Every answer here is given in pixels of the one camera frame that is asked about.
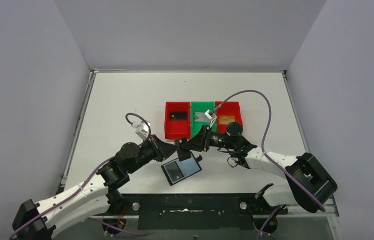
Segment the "black leather card holder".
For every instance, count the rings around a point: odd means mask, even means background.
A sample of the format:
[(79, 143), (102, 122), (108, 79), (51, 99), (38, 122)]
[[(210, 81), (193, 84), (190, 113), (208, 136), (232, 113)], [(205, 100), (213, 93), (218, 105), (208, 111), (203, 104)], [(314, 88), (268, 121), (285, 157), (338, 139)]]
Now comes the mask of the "black leather card holder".
[[(197, 157), (195, 157), (193, 154), (191, 154), (191, 158), (189, 158), (189, 159), (187, 159), (185, 161), (179, 161), (178, 158), (175, 158), (175, 159), (173, 159), (173, 160), (171, 160), (171, 161), (169, 161), (167, 163), (164, 163), (161, 166), (161, 169), (162, 169), (162, 171), (163, 171), (163, 173), (164, 173), (164, 175), (165, 175), (165, 177), (166, 177), (169, 185), (173, 186), (173, 185), (175, 185), (175, 184), (177, 184), (177, 183), (179, 183), (179, 182), (181, 182), (181, 181), (183, 181), (183, 180), (191, 177), (192, 175), (200, 172), (202, 170), (202, 168), (200, 166), (200, 161), (202, 159), (203, 159), (203, 157), (201, 155), (198, 155)], [(181, 178), (181, 179), (179, 179), (179, 180), (177, 180), (175, 182), (173, 182), (170, 179), (170, 177), (169, 177), (169, 175), (168, 175), (168, 173), (167, 173), (167, 171), (165, 169), (165, 166), (167, 164), (171, 163), (171, 162), (177, 162), (180, 170), (182, 171), (182, 173), (184, 175), (183, 178)]]

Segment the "red bin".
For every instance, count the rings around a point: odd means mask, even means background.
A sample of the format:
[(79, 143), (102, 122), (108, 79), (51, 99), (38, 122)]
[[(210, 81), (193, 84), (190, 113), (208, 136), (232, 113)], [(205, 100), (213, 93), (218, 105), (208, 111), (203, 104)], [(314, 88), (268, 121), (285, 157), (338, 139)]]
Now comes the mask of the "red bin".
[[(170, 112), (187, 112), (188, 120), (170, 121)], [(190, 138), (190, 103), (187, 101), (167, 101), (165, 105), (164, 132), (167, 140)]]
[(218, 110), (216, 110), (216, 130), (218, 133), (224, 133), (226, 131), (227, 125), (220, 125), (219, 124), (219, 116), (222, 115), (230, 115), (235, 116), (236, 123), (243, 125), (242, 116), (241, 116), (241, 108), (238, 101), (227, 101), (225, 102)]

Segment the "green bin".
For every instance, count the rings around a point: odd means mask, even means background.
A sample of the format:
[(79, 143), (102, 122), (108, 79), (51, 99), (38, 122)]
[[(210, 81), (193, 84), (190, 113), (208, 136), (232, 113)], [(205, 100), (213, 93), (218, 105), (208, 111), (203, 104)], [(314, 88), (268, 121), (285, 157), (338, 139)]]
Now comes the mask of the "green bin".
[(197, 134), (203, 125), (210, 125), (210, 122), (194, 122), (194, 112), (205, 113), (207, 110), (212, 110), (215, 107), (214, 101), (192, 101), (190, 102), (190, 137)]

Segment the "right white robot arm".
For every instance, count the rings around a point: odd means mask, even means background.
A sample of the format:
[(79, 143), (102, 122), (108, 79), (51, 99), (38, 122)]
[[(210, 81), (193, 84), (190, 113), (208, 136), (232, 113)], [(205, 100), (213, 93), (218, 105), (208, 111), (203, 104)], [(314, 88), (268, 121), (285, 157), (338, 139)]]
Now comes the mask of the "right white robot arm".
[(326, 210), (324, 203), (338, 185), (313, 154), (286, 155), (264, 150), (248, 141), (242, 132), (243, 127), (236, 122), (229, 123), (224, 133), (203, 125), (196, 135), (179, 144), (186, 151), (225, 150), (237, 167), (284, 178), (286, 183), (269, 183), (257, 193), (257, 198), (271, 207), (299, 205), (310, 213)]

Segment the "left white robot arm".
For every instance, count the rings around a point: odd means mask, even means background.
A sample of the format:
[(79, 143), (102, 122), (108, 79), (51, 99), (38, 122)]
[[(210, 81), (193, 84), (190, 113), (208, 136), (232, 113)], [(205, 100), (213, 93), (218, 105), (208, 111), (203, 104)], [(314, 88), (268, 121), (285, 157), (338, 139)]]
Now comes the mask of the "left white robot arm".
[(150, 161), (162, 162), (179, 149), (152, 134), (142, 144), (125, 143), (112, 157), (100, 163), (86, 180), (53, 197), (23, 202), (13, 220), (11, 240), (50, 240), (83, 219), (119, 210), (123, 196), (119, 188), (129, 182), (130, 174)]

